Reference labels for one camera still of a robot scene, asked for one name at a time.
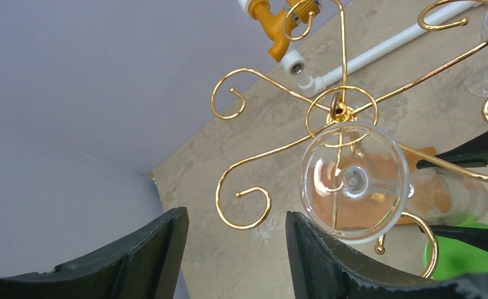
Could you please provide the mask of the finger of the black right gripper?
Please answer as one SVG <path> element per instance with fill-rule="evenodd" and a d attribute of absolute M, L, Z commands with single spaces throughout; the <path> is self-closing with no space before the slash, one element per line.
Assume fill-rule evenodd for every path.
<path fill-rule="evenodd" d="M 448 225 L 431 225 L 430 229 L 436 237 L 458 240 L 488 252 L 488 229 Z"/>
<path fill-rule="evenodd" d="M 488 165 L 488 131 L 449 151 L 436 154 L 436 158 L 463 168 Z"/>

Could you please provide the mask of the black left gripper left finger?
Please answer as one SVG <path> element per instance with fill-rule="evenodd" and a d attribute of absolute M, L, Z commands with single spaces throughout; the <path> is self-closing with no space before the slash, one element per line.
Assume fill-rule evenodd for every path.
<path fill-rule="evenodd" d="M 189 227 L 185 207 L 46 273 L 0 278 L 0 298 L 173 298 Z"/>

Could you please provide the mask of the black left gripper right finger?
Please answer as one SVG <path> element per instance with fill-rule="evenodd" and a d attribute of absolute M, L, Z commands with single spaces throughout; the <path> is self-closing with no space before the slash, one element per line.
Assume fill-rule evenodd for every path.
<path fill-rule="evenodd" d="M 285 233 L 296 298 L 488 298 L 488 273 L 444 281 L 395 269 L 327 235 L 300 212 Z"/>

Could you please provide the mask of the green plastic goblet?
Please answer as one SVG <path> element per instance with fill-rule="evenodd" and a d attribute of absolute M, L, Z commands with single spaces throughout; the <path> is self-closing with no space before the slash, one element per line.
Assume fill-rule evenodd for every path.
<path fill-rule="evenodd" d="M 488 225 L 482 223 L 458 227 L 488 229 Z M 431 278 L 448 280 L 468 273 L 488 273 L 488 252 L 458 240 L 446 237 L 436 237 L 436 239 L 439 257 Z"/>

